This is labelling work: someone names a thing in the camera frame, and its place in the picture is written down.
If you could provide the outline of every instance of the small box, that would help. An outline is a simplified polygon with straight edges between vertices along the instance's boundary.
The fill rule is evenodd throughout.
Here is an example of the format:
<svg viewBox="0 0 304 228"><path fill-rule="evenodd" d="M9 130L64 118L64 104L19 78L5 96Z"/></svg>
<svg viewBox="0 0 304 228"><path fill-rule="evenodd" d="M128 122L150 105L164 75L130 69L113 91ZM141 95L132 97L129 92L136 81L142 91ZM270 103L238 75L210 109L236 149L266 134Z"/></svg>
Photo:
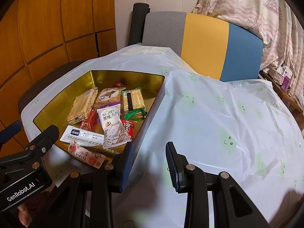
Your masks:
<svg viewBox="0 0 304 228"><path fill-rule="evenodd" d="M293 75L292 70L286 65L283 66L283 70L284 70L283 77L287 76L291 80L291 77Z"/></svg>
<svg viewBox="0 0 304 228"><path fill-rule="evenodd" d="M281 89L282 89L284 92L287 91L290 82L291 82L291 79L289 79L289 77L288 77L287 75L285 75L283 84L281 85Z"/></svg>
<svg viewBox="0 0 304 228"><path fill-rule="evenodd" d="M280 85L283 84L284 77L277 71L276 69L272 68L270 70L270 76L274 79L275 82L279 83Z"/></svg>

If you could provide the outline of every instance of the red snack wrapper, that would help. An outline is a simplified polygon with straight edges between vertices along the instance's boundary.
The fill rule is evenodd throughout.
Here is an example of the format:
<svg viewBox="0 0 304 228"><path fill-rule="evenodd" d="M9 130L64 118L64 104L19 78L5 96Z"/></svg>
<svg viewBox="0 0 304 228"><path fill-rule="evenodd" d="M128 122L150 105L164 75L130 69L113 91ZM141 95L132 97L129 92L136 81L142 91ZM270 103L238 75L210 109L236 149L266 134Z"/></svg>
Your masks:
<svg viewBox="0 0 304 228"><path fill-rule="evenodd" d="M89 164L97 169L100 168L103 161L105 160L105 156L102 154L94 154L84 147L79 146L76 142L72 141L69 145L69 149L67 150L74 158Z"/></svg>
<svg viewBox="0 0 304 228"><path fill-rule="evenodd" d="M123 85L120 82L115 82L113 87L123 87Z"/></svg>
<svg viewBox="0 0 304 228"><path fill-rule="evenodd" d="M134 122L129 120L121 120L124 127L126 128L126 131L128 132L129 136L131 136L131 139L133 139L133 128L134 128Z"/></svg>
<svg viewBox="0 0 304 228"><path fill-rule="evenodd" d="M96 115L97 115L97 110L92 109L89 114L89 117L81 122L80 128L87 131L92 131Z"/></svg>

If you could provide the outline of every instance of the chair backrest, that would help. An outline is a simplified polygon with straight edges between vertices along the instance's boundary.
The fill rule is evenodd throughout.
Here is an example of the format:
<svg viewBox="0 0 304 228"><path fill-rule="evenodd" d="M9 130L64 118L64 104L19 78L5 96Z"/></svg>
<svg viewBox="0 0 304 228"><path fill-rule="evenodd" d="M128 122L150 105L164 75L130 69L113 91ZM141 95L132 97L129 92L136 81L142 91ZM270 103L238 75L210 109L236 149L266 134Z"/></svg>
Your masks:
<svg viewBox="0 0 304 228"><path fill-rule="evenodd" d="M221 81L256 79L263 42L226 21L161 11L146 16L143 45L170 47L196 72Z"/></svg>

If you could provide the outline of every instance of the table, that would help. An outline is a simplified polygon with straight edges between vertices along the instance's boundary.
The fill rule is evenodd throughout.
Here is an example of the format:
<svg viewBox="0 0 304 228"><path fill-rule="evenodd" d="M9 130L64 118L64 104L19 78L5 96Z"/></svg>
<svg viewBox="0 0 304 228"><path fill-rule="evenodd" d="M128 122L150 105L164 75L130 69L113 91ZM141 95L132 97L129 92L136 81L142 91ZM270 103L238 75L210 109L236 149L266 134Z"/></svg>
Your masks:
<svg viewBox="0 0 304 228"><path fill-rule="evenodd" d="M271 76L264 71L260 71L260 75L267 79L267 81L272 82L272 86L274 91L277 93L277 95L280 97L280 99L285 99L288 101L295 109L291 111L291 114L293 115L295 121L297 122L300 130L302 131L304 129L304 116L303 116L303 110L302 108L297 104L295 101L295 98L288 95L288 92L284 92L281 87L271 78Z"/></svg>
<svg viewBox="0 0 304 228"><path fill-rule="evenodd" d="M272 82L272 86L274 91L278 94L278 96L280 97L280 99L285 99L286 101L288 101L294 108L296 108L300 113L303 113L302 108L297 104L297 102L295 101L295 98L292 96L288 95L288 92L284 92L281 87L273 80L273 78L271 78L271 76L267 73L265 73L264 71L260 71L260 75L267 79L267 81L271 81Z"/></svg>

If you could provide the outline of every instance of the wooden wall panel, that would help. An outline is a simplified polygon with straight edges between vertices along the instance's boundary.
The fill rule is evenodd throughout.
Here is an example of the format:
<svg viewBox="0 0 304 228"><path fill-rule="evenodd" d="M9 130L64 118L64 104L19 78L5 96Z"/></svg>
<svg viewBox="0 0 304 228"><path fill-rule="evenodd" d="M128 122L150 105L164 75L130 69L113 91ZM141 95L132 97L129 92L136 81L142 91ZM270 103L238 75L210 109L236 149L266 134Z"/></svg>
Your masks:
<svg viewBox="0 0 304 228"><path fill-rule="evenodd" d="M0 122L0 130L4 130L3 124ZM2 146L0 157L8 156L23 151L23 147L14 139L11 138Z"/></svg>
<svg viewBox="0 0 304 228"><path fill-rule="evenodd" d="M115 0L93 0L95 32L115 28Z"/></svg>
<svg viewBox="0 0 304 228"><path fill-rule="evenodd" d="M29 72L36 83L48 73L68 62L64 45L46 53L28 65Z"/></svg>
<svg viewBox="0 0 304 228"><path fill-rule="evenodd" d="M18 113L18 101L20 97L32 86L25 68L20 70L0 89L0 120L5 127L16 120L20 120ZM28 139L22 129L15 139L22 145L28 144Z"/></svg>
<svg viewBox="0 0 304 228"><path fill-rule="evenodd" d="M0 21L0 85L24 65L17 30L19 0L15 0Z"/></svg>
<svg viewBox="0 0 304 228"><path fill-rule="evenodd" d="M61 0L65 41L93 32L92 0Z"/></svg>
<svg viewBox="0 0 304 228"><path fill-rule="evenodd" d="M95 36L89 35L66 44L70 61L97 58Z"/></svg>
<svg viewBox="0 0 304 228"><path fill-rule="evenodd" d="M100 56L117 51L115 30L100 32L97 34Z"/></svg>
<svg viewBox="0 0 304 228"><path fill-rule="evenodd" d="M60 0L20 0L18 19L26 62L63 43Z"/></svg>

